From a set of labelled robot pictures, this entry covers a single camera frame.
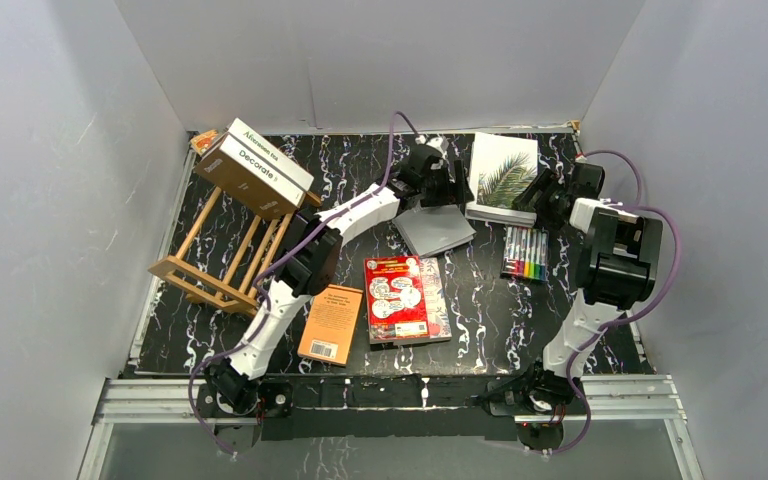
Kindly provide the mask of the grey book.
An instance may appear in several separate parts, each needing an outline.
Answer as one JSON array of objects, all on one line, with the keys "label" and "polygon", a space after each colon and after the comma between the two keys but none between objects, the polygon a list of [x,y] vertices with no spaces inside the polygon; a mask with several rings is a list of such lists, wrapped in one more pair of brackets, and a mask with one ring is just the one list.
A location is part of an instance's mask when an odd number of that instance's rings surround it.
[{"label": "grey book", "polygon": [[412,254],[420,258],[464,245],[476,235],[457,205],[406,211],[393,224]]}]

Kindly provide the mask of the white palm leaf book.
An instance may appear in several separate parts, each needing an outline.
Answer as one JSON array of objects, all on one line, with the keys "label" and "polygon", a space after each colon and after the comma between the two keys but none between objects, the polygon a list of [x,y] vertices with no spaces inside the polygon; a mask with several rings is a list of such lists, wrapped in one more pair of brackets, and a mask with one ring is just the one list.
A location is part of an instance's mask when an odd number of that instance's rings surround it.
[{"label": "white palm leaf book", "polygon": [[468,220],[531,227],[533,210],[514,207],[538,175],[538,141],[476,133],[471,149],[469,188],[474,199],[465,207]]}]

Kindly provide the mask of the white Afternoon tea book box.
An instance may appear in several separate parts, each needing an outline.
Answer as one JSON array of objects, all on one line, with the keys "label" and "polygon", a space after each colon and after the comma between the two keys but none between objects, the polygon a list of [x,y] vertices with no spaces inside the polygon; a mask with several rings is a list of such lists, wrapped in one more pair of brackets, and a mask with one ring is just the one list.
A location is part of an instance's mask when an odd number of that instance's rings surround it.
[{"label": "white Afternoon tea book box", "polygon": [[228,125],[227,132],[249,151],[251,157],[257,157],[261,166],[268,165],[270,170],[302,191],[308,191],[312,186],[313,176],[307,170],[239,118]]}]

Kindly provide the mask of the brown Decorate Furniture book box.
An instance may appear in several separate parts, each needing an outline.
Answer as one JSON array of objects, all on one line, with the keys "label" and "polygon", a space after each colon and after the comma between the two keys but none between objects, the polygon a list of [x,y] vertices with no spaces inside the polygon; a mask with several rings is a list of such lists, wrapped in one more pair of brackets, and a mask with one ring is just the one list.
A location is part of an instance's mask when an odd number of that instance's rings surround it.
[{"label": "brown Decorate Furniture book box", "polygon": [[273,157],[228,133],[205,152],[195,171],[266,220],[297,210],[313,183],[307,170],[282,153]]}]

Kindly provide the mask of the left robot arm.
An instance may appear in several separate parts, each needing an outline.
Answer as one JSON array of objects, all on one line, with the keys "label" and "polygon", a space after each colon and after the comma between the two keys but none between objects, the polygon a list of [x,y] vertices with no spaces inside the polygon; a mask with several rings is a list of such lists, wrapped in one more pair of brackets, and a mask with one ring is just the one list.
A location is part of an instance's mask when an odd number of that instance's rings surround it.
[{"label": "left robot arm", "polygon": [[413,147],[398,165],[357,197],[329,210],[294,215],[280,256],[255,281],[261,304],[237,344],[200,366],[206,388],[235,416],[259,403],[259,384],[285,330],[301,308],[331,283],[342,247],[410,207],[463,205],[473,200],[467,169],[435,144]]}]

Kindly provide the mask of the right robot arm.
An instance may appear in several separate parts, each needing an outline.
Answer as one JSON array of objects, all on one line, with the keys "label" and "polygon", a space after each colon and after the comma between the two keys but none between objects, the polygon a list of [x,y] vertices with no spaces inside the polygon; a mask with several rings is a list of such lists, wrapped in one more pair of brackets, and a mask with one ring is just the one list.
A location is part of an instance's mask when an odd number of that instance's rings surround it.
[{"label": "right robot arm", "polygon": [[524,373],[489,385],[480,404],[494,416],[556,415],[581,392],[584,365],[611,322],[652,294],[663,223],[601,199],[602,167],[578,163],[569,181],[540,173],[513,204],[552,228],[584,235],[573,302],[556,336]]}]

